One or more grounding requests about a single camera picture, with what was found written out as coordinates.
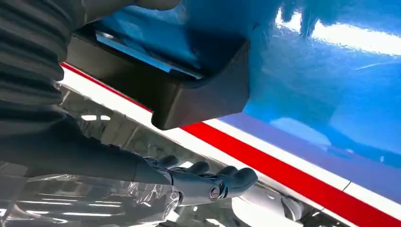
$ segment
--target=robotic hand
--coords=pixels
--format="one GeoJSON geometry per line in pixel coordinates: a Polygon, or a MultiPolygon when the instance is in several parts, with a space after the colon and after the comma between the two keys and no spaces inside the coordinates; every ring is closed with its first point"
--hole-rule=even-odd
{"type": "Polygon", "coordinates": [[[180,194],[179,205],[188,206],[212,203],[218,199],[233,198],[242,195],[258,180],[250,168],[237,170],[227,166],[216,174],[207,173],[209,165],[200,161],[189,168],[174,167],[178,164],[175,156],[160,160],[146,157],[145,160],[166,176],[180,194]]]}

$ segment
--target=plastic wrap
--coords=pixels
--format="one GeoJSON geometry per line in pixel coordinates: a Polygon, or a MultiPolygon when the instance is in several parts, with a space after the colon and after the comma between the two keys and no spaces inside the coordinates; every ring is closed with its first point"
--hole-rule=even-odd
{"type": "Polygon", "coordinates": [[[133,227],[166,220],[178,204],[171,185],[79,175],[0,176],[4,227],[133,227]]]}

